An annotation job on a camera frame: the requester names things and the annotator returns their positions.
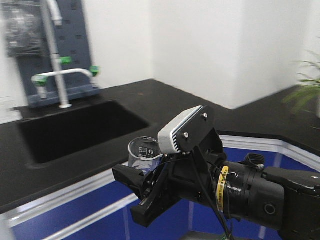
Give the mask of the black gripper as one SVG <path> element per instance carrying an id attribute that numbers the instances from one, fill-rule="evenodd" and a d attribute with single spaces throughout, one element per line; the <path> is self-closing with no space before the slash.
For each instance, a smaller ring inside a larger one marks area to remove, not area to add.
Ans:
<path id="1" fill-rule="evenodd" d="M 114 179 L 141 200 L 130 212 L 133 221 L 146 228 L 181 199 L 217 206 L 218 169 L 227 157 L 214 128 L 191 151 L 165 155 L 151 175 L 122 164 L 112 168 Z"/>

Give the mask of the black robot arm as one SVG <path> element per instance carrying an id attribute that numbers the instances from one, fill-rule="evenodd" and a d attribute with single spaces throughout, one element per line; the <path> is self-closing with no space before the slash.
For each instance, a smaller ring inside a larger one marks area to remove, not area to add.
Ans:
<path id="1" fill-rule="evenodd" d="M 210 207 L 232 239 L 228 219 L 277 230 L 284 240 L 320 237 L 320 175 L 316 172 L 262 168 L 263 157 L 249 154 L 230 162 L 214 128 L 180 132 L 174 142 L 180 153 L 165 151 L 161 164 L 143 173 L 121 164 L 116 181 L 130 188 L 140 203 L 131 208 L 135 223 L 148 227 L 180 200 Z"/>

